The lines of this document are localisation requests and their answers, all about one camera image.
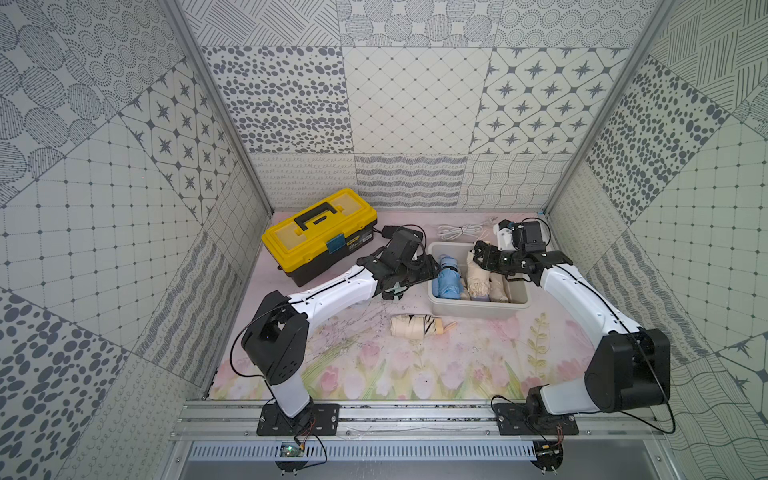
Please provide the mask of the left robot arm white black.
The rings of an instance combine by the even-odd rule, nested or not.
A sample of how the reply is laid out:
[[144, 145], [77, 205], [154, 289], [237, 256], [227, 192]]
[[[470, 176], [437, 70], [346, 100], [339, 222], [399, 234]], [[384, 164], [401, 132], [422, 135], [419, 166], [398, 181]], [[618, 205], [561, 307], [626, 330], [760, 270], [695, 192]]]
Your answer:
[[357, 303], [376, 297], [400, 299], [409, 288], [438, 276], [439, 264], [426, 251], [421, 227], [387, 226], [383, 233], [386, 245], [358, 258], [338, 277], [288, 296], [277, 290], [269, 293], [237, 336], [281, 414], [295, 425], [309, 422], [312, 413], [300, 369], [314, 331]]

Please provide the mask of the white plastic storage box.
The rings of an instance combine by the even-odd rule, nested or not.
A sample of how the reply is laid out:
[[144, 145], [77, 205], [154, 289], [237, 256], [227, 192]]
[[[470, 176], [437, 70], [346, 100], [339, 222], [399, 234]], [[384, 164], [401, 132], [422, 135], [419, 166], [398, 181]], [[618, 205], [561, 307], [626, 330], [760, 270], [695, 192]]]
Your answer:
[[507, 319], [527, 309], [531, 299], [520, 276], [512, 281], [483, 270], [474, 261], [472, 243], [433, 242], [427, 252], [448, 273], [428, 282], [431, 312], [436, 316], [484, 320]]

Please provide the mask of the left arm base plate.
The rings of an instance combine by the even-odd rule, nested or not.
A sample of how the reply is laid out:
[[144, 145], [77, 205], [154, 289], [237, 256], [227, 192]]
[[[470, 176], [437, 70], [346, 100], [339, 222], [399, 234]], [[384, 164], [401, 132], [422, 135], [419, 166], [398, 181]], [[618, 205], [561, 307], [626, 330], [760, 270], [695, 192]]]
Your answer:
[[339, 422], [340, 405], [311, 401], [295, 417], [289, 417], [275, 403], [261, 409], [257, 435], [267, 436], [335, 436]]

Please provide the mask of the sky blue long umbrella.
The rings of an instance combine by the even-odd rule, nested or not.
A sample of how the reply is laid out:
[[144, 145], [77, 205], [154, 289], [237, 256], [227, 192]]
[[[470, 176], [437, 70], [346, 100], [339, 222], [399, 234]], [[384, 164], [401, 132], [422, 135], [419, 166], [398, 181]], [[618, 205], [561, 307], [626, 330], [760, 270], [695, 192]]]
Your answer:
[[457, 260], [448, 255], [441, 255], [438, 275], [432, 282], [432, 294], [440, 299], [460, 300], [463, 291]]

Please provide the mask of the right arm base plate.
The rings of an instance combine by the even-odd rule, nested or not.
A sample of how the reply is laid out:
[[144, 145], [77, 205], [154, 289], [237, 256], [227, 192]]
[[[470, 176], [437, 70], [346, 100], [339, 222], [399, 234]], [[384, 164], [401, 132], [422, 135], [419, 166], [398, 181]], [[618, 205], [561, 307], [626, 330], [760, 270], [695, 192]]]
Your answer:
[[530, 413], [521, 403], [498, 403], [491, 406], [499, 434], [502, 436], [575, 436], [579, 427], [573, 416]]

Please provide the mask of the beige umbrella black stripes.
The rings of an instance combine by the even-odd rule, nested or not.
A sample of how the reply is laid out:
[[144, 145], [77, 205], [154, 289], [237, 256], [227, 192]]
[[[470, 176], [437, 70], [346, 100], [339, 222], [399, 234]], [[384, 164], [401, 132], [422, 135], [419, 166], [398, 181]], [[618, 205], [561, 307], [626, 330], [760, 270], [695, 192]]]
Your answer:
[[442, 318], [433, 315], [397, 315], [391, 318], [390, 333], [397, 338], [423, 340], [430, 336], [443, 335], [456, 325], [456, 322], [446, 323]]

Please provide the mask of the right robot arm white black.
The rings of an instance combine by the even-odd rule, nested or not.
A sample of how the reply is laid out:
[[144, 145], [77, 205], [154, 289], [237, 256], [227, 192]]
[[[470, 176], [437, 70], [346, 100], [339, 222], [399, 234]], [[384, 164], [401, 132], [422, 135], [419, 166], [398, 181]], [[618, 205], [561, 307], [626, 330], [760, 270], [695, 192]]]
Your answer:
[[642, 327], [599, 294], [565, 253], [548, 248], [540, 221], [505, 220], [494, 231], [497, 244], [476, 242], [473, 261], [486, 271], [522, 276], [543, 289], [594, 347], [580, 378], [529, 391], [526, 403], [532, 414], [613, 413], [669, 402], [671, 347], [666, 334]]

